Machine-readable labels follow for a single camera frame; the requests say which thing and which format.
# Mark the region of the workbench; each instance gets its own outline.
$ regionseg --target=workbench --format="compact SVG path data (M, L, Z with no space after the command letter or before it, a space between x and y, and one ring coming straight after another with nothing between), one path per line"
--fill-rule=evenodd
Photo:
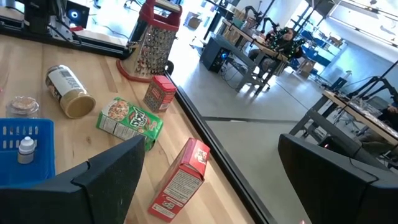
M0 14L4 11L8 9L1 8ZM21 16L11 9L6 13ZM115 44L123 43L123 40L87 30L81 33ZM45 86L47 69L60 64L70 67L96 99L95 109L81 119L67 118ZM98 114L114 97L120 96L148 110L142 102L148 84L126 80L116 68L116 58L0 35L0 70L0 87L3 88L0 116L5 117L6 104L15 96L35 98L40 105L40 117L51 119L55 124L58 174L122 142L95 127ZM125 223L163 223L147 213L155 188L187 139L200 139L176 100L159 116L164 120L164 127L155 146L146 153ZM173 223L254 223L212 156L205 179Z
M255 93L255 95L258 95L262 91L264 86L266 84L268 84L268 81L271 79L271 77L273 75L278 75L278 74L282 73L282 71L285 69L285 67L289 63L288 58L285 55L282 55L281 53L275 52L275 51L267 48L265 45L261 44L261 41L257 37L251 37L250 35L245 33L243 30L239 29L238 27L236 27L234 24L232 24L230 21L228 21L226 19L223 19L223 24L220 27L218 33L223 34L225 29L227 29L227 28L230 30L234 30L235 32L237 32L240 35L238 41L235 43L235 47L239 46L240 42L242 41L242 38L245 38L251 44L255 45L256 47L258 47L261 50L261 52L257 55L256 59L254 60L254 66L246 64L248 66L248 69L246 72L244 72L242 74L243 78L239 82L238 86L236 87L236 91L240 91L246 83L253 83L255 85L259 85L259 88L257 89L257 91ZM256 66L259 66L259 64L261 63L261 60L265 56L271 57L271 58L276 58L278 65L271 69L271 71L265 77L265 79L256 80L253 77L253 71L256 69Z
M332 104L322 113L322 115L320 115L318 113L319 109L322 108L322 106L325 105L329 100L332 102ZM315 140L320 141L321 139L314 133L314 130L317 127L321 126L323 129L325 129L325 131L327 131L328 133L333 132L333 135L338 136L339 138L349 138L334 125L334 128L331 127L331 123L326 120L326 118L334 110L336 110L337 107L345 110L348 114L352 115L356 121L363 123L364 125L369 127L369 129L372 129L374 132L378 133L392 145L398 144L397 131L393 130L370 113L367 113L366 111L360 111L361 108L356 108L355 106L349 104L349 102L342 100L335 93L327 90L322 93L322 97L318 100L318 102L316 102L314 106L309 109L307 114L295 125L295 127L290 131L289 134L295 135L300 130L305 130L306 133L304 134L304 137L308 136L308 134L311 134L315 138ZM310 119L314 118L318 118L320 122L314 122L308 128L306 128L305 124L307 124Z

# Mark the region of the cereal box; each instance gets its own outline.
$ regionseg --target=cereal box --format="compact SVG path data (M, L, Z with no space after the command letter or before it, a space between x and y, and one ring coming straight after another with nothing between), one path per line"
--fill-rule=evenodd
M163 121L156 115L116 97L99 114L96 127L123 140L138 134L146 137L145 150L154 145Z
M209 147L190 138L157 186L148 212L171 222L205 181Z

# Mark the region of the blue plastic basket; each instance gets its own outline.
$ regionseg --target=blue plastic basket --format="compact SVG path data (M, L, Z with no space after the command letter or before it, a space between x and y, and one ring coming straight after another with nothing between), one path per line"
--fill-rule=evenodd
M49 119L0 119L0 188L26 188L55 176L54 123ZM35 140L34 160L18 163L20 141Z

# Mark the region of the small red box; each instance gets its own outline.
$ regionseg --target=small red box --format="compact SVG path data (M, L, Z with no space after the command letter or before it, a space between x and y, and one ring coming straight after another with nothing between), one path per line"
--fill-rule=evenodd
M148 212L166 222L191 199L205 181L207 157L210 152L203 142L190 138L157 186Z
M164 112L174 99L177 88L173 83L162 75L156 75L149 84L144 103L152 112Z

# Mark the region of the glass jar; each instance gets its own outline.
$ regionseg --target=glass jar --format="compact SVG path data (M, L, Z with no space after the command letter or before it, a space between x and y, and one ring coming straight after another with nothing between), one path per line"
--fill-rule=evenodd
M7 118L38 118L39 104L35 99L16 96L6 106Z

